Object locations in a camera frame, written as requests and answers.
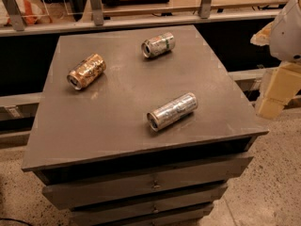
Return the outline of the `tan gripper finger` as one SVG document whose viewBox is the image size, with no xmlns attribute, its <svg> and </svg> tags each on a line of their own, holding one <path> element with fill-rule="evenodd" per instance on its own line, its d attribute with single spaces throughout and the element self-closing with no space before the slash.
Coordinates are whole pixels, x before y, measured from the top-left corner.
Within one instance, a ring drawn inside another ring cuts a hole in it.
<svg viewBox="0 0 301 226">
<path fill-rule="evenodd" d="M 261 80 L 257 115 L 276 118 L 300 89 L 300 63 L 282 61 L 275 69 L 268 69 Z"/>
<path fill-rule="evenodd" d="M 267 24 L 260 31 L 252 36 L 250 42 L 257 46 L 265 46 L 270 43 L 271 30 L 273 23 Z"/>
</svg>

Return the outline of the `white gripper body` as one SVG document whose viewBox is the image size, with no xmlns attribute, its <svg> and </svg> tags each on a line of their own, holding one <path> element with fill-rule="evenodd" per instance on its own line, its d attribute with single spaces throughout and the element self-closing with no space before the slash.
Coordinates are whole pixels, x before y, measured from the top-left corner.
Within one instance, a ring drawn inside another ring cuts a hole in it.
<svg viewBox="0 0 301 226">
<path fill-rule="evenodd" d="M 301 62 L 301 0 L 290 0 L 278 14 L 270 33 L 270 54 L 281 61 Z"/>
</svg>

